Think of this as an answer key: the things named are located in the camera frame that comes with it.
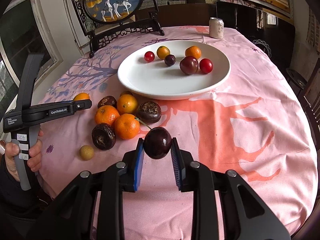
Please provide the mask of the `person left hand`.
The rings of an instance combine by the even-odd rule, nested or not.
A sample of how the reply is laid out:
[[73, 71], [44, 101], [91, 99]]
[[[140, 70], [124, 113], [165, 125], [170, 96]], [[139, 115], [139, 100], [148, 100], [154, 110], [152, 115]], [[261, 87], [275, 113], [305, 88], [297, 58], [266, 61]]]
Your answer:
[[[29, 159], [27, 161], [27, 164], [29, 168], [33, 172], [37, 172], [41, 168], [41, 161], [42, 161], [42, 141], [40, 139], [37, 139], [37, 142], [34, 146], [32, 146], [29, 150]], [[12, 142], [9, 142], [5, 146], [5, 167], [6, 172], [1, 175], [2, 182], [1, 184], [17, 184], [20, 179], [17, 173], [17, 168], [14, 162], [14, 157], [19, 154], [20, 150], [18, 146]]]

